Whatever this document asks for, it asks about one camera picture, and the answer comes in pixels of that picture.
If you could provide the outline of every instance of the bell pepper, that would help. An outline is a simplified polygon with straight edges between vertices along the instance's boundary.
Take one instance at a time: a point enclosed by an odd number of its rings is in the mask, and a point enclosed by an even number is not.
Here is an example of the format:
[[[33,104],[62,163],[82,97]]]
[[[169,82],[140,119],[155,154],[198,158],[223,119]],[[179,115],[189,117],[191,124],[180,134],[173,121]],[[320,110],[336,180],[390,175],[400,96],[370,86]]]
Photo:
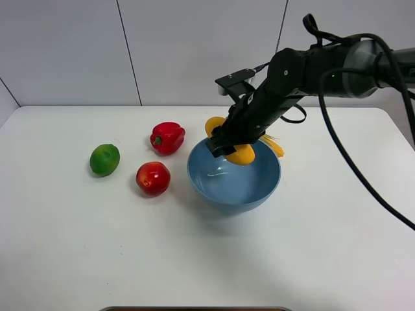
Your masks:
[[[175,122],[163,122],[153,128],[150,142],[160,154],[173,154],[184,141],[184,128]]]

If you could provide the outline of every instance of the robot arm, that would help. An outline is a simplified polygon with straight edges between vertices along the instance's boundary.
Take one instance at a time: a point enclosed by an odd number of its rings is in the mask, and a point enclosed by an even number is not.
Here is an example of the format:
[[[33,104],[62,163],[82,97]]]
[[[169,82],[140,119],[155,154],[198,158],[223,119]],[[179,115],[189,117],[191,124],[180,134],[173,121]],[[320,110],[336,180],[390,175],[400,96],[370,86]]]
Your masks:
[[[257,89],[247,82],[254,77],[254,69],[243,69],[216,80],[235,104],[229,109],[226,122],[207,140],[213,156],[231,154],[235,151],[233,146],[257,141],[304,96],[316,96],[320,77],[331,69],[358,69],[368,74],[335,73],[325,81],[324,96],[365,98],[380,87],[396,87],[390,62],[377,42],[362,41],[360,36],[341,40],[319,32],[310,14],[303,21],[318,43],[307,51],[287,48],[275,54],[269,62],[267,78]],[[332,43],[322,46],[322,37]],[[415,87],[415,49],[392,53],[407,87]]]

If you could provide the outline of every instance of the lime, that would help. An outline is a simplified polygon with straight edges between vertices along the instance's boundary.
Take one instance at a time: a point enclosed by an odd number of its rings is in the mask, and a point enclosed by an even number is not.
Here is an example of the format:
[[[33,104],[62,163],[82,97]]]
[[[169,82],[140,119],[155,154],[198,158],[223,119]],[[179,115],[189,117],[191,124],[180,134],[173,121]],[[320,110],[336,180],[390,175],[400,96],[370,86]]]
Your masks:
[[[89,165],[100,177],[110,175],[118,166],[119,151],[113,144],[102,144],[92,151]]]

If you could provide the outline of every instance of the tomato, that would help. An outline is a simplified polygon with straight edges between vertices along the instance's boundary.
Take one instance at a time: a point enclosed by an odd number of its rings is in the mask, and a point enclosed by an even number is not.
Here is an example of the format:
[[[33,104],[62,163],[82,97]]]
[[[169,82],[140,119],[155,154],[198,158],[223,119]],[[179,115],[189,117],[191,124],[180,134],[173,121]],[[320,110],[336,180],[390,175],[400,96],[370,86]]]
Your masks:
[[[169,187],[170,172],[163,163],[148,162],[138,169],[136,183],[149,196],[158,196]]]

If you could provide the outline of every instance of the cable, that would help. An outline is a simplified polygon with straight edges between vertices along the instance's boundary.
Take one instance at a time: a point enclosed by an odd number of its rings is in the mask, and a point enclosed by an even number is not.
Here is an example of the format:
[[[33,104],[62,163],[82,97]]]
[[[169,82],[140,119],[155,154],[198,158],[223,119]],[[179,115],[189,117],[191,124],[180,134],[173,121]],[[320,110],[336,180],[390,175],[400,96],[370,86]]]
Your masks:
[[[282,121],[285,121],[285,122],[287,122],[287,123],[292,123],[292,124],[299,124],[299,123],[302,123],[302,122],[304,122],[305,120],[306,120],[306,118],[307,118],[307,112],[304,110],[304,108],[302,108],[299,104],[294,104],[293,105],[293,107],[295,107],[295,108],[297,108],[298,110],[300,110],[301,111],[301,113],[304,115],[304,118],[302,118],[301,120],[291,120],[291,119],[287,119],[286,117],[284,117],[284,116],[280,116],[279,118],[282,120]]]
[[[405,80],[403,79],[403,75],[401,72],[401,69],[399,68],[399,65],[397,64],[395,56],[392,54],[392,51],[390,50],[389,46],[386,44],[385,41],[383,41],[382,38],[379,36],[376,36],[375,34],[356,34],[353,36],[348,36],[343,38],[342,40],[350,40],[352,38],[368,38],[374,40],[379,46],[382,48],[386,58],[388,59],[392,72],[394,73],[396,84],[398,87],[398,91],[402,94],[403,103],[405,105],[405,109],[407,111],[407,117],[409,121],[409,127],[410,132],[412,134],[412,140],[415,143],[415,113],[414,113],[414,107],[412,106],[412,102],[410,101],[410,96],[408,89],[405,84]]]
[[[255,73],[260,72],[262,69],[264,69],[266,66],[268,66],[270,64],[270,62],[268,63],[263,63],[262,65],[259,65],[255,68],[253,68],[252,70],[255,71]]]
[[[370,192],[370,194],[392,215],[394,215],[397,219],[401,220],[404,224],[406,224],[408,227],[410,227],[412,230],[415,231],[415,224],[411,222],[408,218],[403,216],[401,213],[399,213],[397,210],[395,210],[392,206],[390,206],[377,191],[372,187],[372,185],[369,183],[369,181],[363,176],[361,171],[357,168],[356,164],[353,162],[349,154],[347,153],[346,149],[344,149],[342,143],[340,142],[340,139],[338,139],[336,131],[333,128],[333,125],[331,124],[329,114],[327,112],[326,103],[324,101],[324,82],[326,81],[326,78],[328,76],[333,75],[334,73],[357,73],[361,75],[368,75],[369,73],[366,71],[361,71],[358,69],[349,69],[349,68],[336,68],[326,71],[322,74],[319,80],[318,84],[318,100],[320,102],[320,107],[322,110],[324,122],[327,126],[327,129],[330,133],[331,138],[333,139],[334,143],[336,144],[336,147],[342,154],[343,158],[346,160],[347,164],[351,168],[351,170],[355,173],[357,178],[361,181],[361,183],[365,186],[365,188]]]
[[[399,91],[399,87],[397,86],[397,84],[393,80],[391,80],[391,79],[384,79],[384,80],[387,84],[392,86],[396,91]],[[408,94],[409,94],[410,99],[415,100],[415,93],[408,90]]]

